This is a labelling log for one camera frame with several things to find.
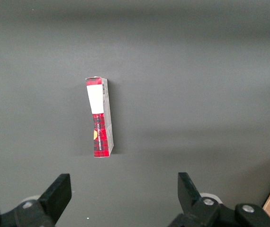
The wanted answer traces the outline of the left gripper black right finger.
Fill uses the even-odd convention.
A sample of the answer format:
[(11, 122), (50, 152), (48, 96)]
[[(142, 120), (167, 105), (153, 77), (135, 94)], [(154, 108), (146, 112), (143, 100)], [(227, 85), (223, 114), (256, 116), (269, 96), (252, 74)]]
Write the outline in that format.
[(230, 209), (201, 196), (188, 173), (178, 173), (178, 199), (183, 212), (170, 227), (270, 227), (270, 216), (259, 206), (239, 203)]

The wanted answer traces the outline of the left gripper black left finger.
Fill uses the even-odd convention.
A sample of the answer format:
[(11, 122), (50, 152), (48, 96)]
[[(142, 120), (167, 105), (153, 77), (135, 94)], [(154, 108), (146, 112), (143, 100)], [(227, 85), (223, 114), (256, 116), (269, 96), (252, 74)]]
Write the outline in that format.
[(54, 227), (71, 198), (70, 174), (60, 174), (37, 199), (0, 214), (0, 227)]

